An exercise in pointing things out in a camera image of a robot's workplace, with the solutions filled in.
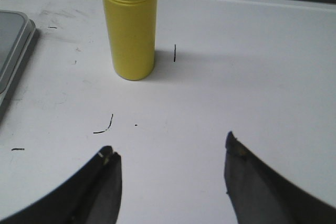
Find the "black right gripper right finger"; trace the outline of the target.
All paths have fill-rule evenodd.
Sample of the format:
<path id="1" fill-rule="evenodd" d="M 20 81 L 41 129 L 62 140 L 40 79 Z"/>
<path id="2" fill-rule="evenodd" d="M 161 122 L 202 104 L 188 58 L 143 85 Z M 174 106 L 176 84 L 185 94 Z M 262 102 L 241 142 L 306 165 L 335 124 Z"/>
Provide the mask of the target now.
<path id="1" fill-rule="evenodd" d="M 232 132 L 225 148 L 224 181 L 238 223 L 335 223 L 335 207 L 278 174 Z"/>

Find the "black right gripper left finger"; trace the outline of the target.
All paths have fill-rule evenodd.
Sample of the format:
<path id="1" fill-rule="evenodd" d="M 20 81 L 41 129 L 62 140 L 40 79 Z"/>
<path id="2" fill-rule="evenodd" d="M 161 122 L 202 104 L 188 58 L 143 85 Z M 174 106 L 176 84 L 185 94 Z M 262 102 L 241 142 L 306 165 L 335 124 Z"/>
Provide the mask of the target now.
<path id="1" fill-rule="evenodd" d="M 1 223 L 116 223 L 121 196 L 121 156 L 104 146 L 55 190 Z"/>

